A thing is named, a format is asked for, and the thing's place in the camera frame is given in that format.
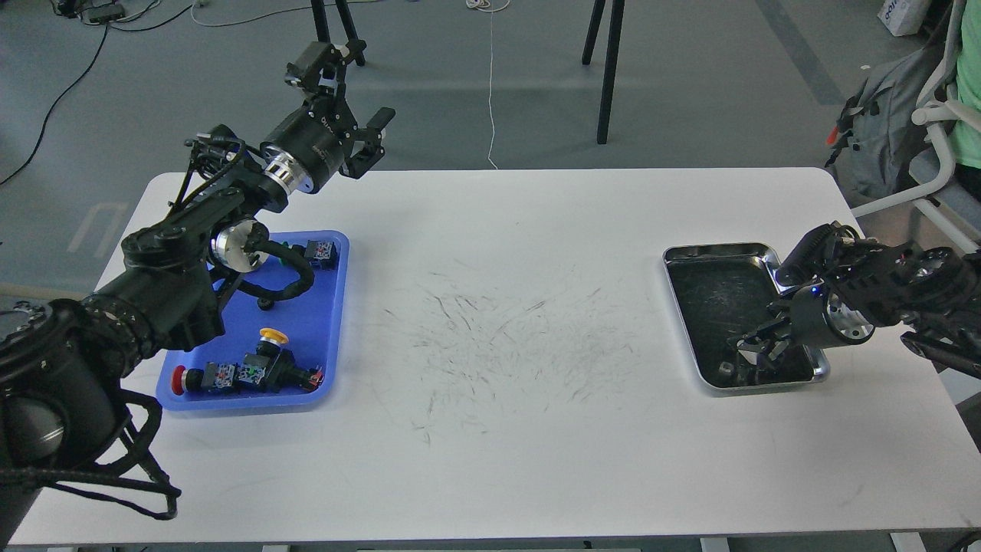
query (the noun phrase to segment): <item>gray floor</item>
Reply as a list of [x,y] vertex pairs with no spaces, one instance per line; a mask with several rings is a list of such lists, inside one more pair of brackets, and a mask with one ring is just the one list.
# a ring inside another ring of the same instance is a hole
[[[148,1],[122,4],[132,12]],[[369,65],[348,72],[348,99],[362,121],[382,105],[398,112],[377,170],[490,169],[492,50],[492,159],[501,169],[821,166],[823,140],[863,67],[922,42],[890,36],[875,17],[881,4],[628,2],[608,145],[594,142],[605,46],[592,66],[579,62],[592,2],[512,0],[493,17],[463,0],[352,5]],[[163,0],[133,27],[184,6]],[[228,22],[269,6],[211,0],[196,13]],[[337,39],[333,13],[331,21]],[[101,35],[54,17],[40,0],[0,4],[0,178],[29,154],[48,106]],[[184,14],[148,32],[110,31],[33,163],[0,188],[0,295],[90,292],[145,184],[185,166],[185,138],[224,123],[257,142],[298,106],[284,65],[313,38],[306,11],[231,28],[200,27]],[[330,200],[330,185],[317,200]],[[905,224],[882,220],[877,229]],[[656,541],[645,550],[693,546]],[[892,546],[882,534],[853,534],[737,539],[733,549]]]

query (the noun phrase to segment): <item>power strip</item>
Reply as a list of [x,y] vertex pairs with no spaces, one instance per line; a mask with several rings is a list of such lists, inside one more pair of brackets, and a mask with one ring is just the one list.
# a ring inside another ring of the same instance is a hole
[[122,19],[125,16],[126,10],[121,4],[110,4],[88,10],[88,20],[99,25]]

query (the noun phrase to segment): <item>tripod leg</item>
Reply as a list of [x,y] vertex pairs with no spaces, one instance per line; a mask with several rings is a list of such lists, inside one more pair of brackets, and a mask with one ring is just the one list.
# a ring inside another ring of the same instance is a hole
[[317,29],[317,40],[330,43],[331,32],[327,30],[327,10],[324,8],[324,0],[310,0],[310,7],[313,9],[313,25]]
[[[344,25],[344,32],[347,34],[348,40],[357,40],[358,31],[354,29],[354,20],[351,19],[351,10],[347,7],[347,0],[336,0],[337,3],[337,13],[340,15],[340,23]],[[364,67],[365,55],[358,54],[358,57],[354,58],[355,63],[360,67]]]
[[616,60],[620,53],[620,29],[623,27],[623,6],[626,0],[613,0],[610,17],[610,37],[606,45],[606,67],[603,69],[603,92],[599,100],[599,127],[596,143],[606,143],[610,126],[610,109],[613,103],[613,83],[616,81]]
[[586,33],[586,46],[583,48],[583,65],[589,65],[593,60],[593,48],[596,46],[596,35],[599,34],[599,20],[603,18],[603,8],[606,0],[593,2],[593,16],[590,18],[590,30]]

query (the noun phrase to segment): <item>metal tray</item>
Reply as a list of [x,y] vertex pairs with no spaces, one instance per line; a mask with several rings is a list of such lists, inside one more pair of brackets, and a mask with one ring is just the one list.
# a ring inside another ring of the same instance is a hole
[[698,376],[712,389],[766,391],[827,378],[824,353],[809,347],[788,349],[779,374],[766,381],[741,383],[719,370],[721,362],[734,362],[738,354],[727,339],[772,319],[766,308],[787,289],[774,280],[778,266],[776,252],[764,244],[686,246],[664,252]]

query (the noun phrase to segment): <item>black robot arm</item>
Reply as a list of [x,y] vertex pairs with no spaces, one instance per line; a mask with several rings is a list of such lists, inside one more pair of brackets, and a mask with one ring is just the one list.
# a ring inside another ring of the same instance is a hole
[[787,288],[774,319],[731,344],[743,358],[779,367],[792,345],[859,345],[876,327],[907,324],[917,355],[981,378],[981,255],[915,242],[888,247],[849,226],[808,232],[775,273]]
[[[364,49],[314,42],[286,82],[303,106],[250,147],[219,126],[189,140],[190,163],[169,213],[122,243],[126,270],[80,302],[21,302],[0,310],[0,545],[41,487],[131,507],[157,519],[177,514],[181,492],[149,453],[160,404],[122,389],[120,379],[161,350],[190,351],[225,333],[222,309],[235,291],[284,301],[310,288],[313,271],[296,251],[271,242],[255,215],[281,212],[292,192],[316,193],[340,172],[359,178],[385,154],[382,108],[359,128],[344,99],[345,67]],[[197,172],[204,180],[188,191]],[[281,290],[247,281],[268,255],[297,272]],[[129,412],[147,421],[137,428]],[[96,461],[120,440],[127,453]],[[122,477],[139,466],[149,480]],[[167,509],[81,489],[101,484],[162,494]]]

